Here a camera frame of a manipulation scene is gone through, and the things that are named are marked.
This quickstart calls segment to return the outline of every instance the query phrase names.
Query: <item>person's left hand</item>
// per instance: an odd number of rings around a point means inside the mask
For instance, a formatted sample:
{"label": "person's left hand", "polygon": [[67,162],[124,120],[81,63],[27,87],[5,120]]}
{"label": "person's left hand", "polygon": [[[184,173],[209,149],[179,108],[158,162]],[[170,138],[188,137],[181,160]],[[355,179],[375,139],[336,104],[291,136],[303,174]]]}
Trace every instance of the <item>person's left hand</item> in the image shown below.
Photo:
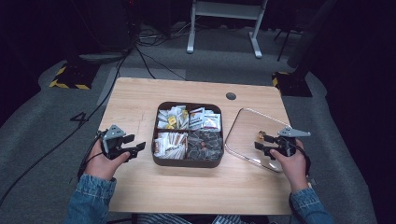
{"label": "person's left hand", "polygon": [[[102,152],[101,141],[101,139],[96,141],[88,160]],[[129,158],[129,156],[130,152],[124,152],[116,159],[109,160],[104,154],[100,154],[88,162],[84,174],[96,176],[105,180],[111,180],[113,175],[116,173],[116,170]]]}

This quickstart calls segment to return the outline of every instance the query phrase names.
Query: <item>light wood surface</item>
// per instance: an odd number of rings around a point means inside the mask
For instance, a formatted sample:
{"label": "light wood surface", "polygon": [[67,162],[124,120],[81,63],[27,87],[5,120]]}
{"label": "light wood surface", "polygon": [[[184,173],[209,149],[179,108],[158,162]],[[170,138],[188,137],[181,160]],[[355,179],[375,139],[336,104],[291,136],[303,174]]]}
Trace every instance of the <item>light wood surface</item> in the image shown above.
{"label": "light wood surface", "polygon": [[[236,94],[235,100],[226,98]],[[110,211],[173,214],[289,215],[289,181],[227,151],[216,168],[160,166],[151,155],[157,107],[163,102],[212,104],[220,108],[224,139],[241,108],[289,123],[274,87],[121,77],[99,129],[118,125],[135,134],[127,146],[147,142],[136,159],[116,172]]]}

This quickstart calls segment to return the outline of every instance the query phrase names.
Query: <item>hand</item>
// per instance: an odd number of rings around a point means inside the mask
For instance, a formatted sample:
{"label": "hand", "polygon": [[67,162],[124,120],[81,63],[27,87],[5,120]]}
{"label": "hand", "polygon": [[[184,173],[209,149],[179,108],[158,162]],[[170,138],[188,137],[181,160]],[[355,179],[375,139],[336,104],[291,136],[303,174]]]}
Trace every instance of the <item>hand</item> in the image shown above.
{"label": "hand", "polygon": [[[296,139],[296,144],[298,147],[304,148],[303,143],[298,139]],[[282,165],[283,173],[290,182],[291,193],[309,188],[305,176],[305,158],[300,150],[296,150],[296,153],[290,157],[285,157],[274,149],[271,149],[270,153]]]}
{"label": "hand", "polygon": [[88,162],[84,173],[86,175],[93,175],[101,179],[111,180],[120,165],[129,158],[130,152],[124,152],[114,160],[109,160],[104,154],[95,156],[99,153],[102,153],[101,141],[102,140],[96,141],[95,145],[93,146],[88,160],[92,157],[93,158]]}

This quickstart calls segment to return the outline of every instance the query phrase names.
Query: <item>gray carpet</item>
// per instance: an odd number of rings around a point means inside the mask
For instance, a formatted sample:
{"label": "gray carpet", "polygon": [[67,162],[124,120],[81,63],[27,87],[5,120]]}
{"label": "gray carpet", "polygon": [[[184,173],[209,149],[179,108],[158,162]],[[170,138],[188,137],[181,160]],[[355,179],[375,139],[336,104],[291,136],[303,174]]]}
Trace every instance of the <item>gray carpet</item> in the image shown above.
{"label": "gray carpet", "polygon": [[[197,33],[195,51],[186,53],[186,35],[160,46],[139,47],[157,62],[165,64],[190,81],[237,83],[271,86],[276,71],[290,72],[286,60],[299,36],[291,36],[280,62],[276,61],[283,38],[273,41],[276,32],[259,31],[262,59],[254,57],[248,31],[226,29]],[[181,79],[150,58],[148,67],[156,78]],[[72,117],[91,112],[109,90],[116,63],[103,64],[89,91],[50,88],[49,84],[62,66],[58,62],[39,79],[41,92],[22,105],[0,129],[0,194],[28,167],[62,142],[78,122]],[[148,77],[145,65],[134,50],[120,70],[121,77]],[[312,160],[314,189],[335,223],[376,223],[371,198],[359,169],[350,157],[342,136],[329,113],[326,90],[312,74],[306,81],[312,98],[282,97],[291,125],[309,131],[304,139]],[[59,148],[31,170],[8,194],[0,208],[1,223],[60,223],[75,187],[79,163],[98,129],[106,107],[101,106],[90,120]],[[128,217],[110,213],[109,220]],[[279,224],[288,217],[270,216]]]}

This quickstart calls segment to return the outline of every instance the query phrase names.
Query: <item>white stand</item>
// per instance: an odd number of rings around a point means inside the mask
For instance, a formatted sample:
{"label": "white stand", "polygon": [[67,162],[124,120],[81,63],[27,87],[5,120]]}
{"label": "white stand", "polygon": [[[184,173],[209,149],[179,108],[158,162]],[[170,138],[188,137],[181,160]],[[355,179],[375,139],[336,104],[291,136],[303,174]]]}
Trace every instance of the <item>white stand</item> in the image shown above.
{"label": "white stand", "polygon": [[245,6],[225,3],[200,2],[197,0],[193,0],[191,9],[191,29],[189,35],[189,43],[187,45],[187,52],[194,52],[196,15],[226,17],[256,21],[254,32],[249,32],[248,36],[256,58],[261,58],[262,52],[260,51],[260,47],[257,43],[256,37],[257,33],[259,32],[260,25],[262,24],[262,16],[264,15],[266,5],[267,0],[263,0],[261,6]]}

